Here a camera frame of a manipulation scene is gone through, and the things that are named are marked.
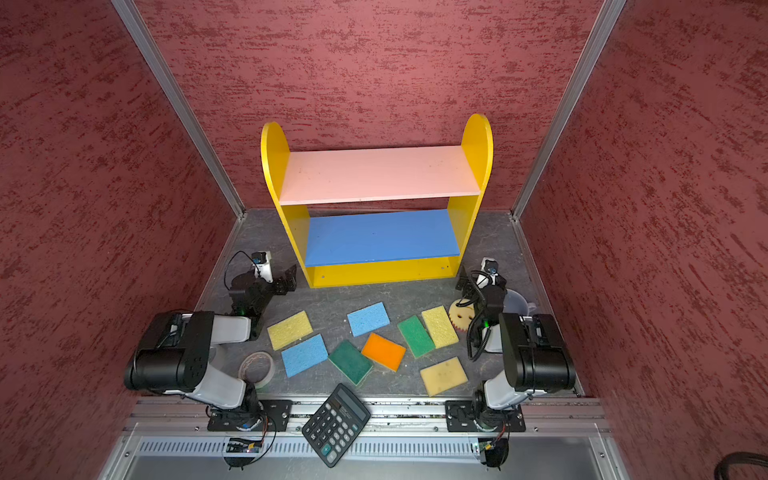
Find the blue sponge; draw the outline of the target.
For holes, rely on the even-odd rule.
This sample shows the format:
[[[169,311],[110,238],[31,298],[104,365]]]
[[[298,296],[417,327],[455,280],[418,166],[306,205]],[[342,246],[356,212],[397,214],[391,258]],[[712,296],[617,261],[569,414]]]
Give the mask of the blue sponge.
[[[294,377],[328,359],[328,351],[321,334],[304,340],[282,352],[288,378]]]
[[[390,324],[390,318],[382,302],[349,313],[347,320],[354,337],[362,336]]]

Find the bright green sponge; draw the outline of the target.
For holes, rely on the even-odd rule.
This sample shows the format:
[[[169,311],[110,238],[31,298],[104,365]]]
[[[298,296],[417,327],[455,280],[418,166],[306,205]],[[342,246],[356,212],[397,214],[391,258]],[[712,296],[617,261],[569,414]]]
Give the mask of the bright green sponge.
[[[417,316],[400,322],[397,327],[416,359],[436,349],[434,341]]]

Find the dark green scrub sponge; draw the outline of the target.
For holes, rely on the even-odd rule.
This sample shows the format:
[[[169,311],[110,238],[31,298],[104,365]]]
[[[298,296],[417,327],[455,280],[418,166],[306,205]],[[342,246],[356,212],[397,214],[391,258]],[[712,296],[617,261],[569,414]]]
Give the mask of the dark green scrub sponge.
[[[359,386],[373,369],[373,362],[349,340],[343,340],[329,355],[329,360],[355,386]]]

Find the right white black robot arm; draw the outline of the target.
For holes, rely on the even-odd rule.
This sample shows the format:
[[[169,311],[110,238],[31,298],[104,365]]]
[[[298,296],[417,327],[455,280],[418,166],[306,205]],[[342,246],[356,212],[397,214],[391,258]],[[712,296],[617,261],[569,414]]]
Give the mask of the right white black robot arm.
[[[570,390],[576,371],[553,316],[509,289],[498,263],[486,259],[479,270],[461,268],[456,289],[461,297],[449,314],[462,320],[467,355],[498,354],[502,371],[483,380],[472,400],[446,409],[458,429],[489,433],[525,430],[521,405],[538,396]]]

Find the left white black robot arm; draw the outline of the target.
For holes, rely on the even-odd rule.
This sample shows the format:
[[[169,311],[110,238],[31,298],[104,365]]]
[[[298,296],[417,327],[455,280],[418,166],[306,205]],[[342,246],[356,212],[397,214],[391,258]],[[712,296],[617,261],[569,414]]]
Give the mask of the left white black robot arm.
[[[205,405],[210,431],[283,431],[288,402],[279,403],[281,411],[264,406],[254,383],[221,371],[209,360],[211,349],[218,345],[258,339],[271,299],[296,289],[295,265],[268,278],[263,276],[265,268],[257,265],[233,279],[228,287],[230,315],[182,310],[155,315],[125,369],[125,387]]]

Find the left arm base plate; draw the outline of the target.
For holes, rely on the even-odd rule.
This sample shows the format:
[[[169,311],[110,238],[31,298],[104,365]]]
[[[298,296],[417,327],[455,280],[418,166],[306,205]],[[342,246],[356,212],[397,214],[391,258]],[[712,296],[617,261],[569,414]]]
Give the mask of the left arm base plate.
[[[260,400],[258,412],[250,414],[237,410],[209,408],[209,432],[258,433],[267,430],[284,432],[291,416],[293,402],[284,399]]]

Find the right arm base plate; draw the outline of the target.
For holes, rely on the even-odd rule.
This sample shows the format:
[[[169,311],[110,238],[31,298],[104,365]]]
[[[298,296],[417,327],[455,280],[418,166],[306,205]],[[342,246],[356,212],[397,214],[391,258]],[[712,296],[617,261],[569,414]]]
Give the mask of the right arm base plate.
[[[494,410],[481,408],[469,400],[449,400],[445,402],[445,414],[449,432],[498,434],[526,431],[525,419],[519,405],[510,409]]]

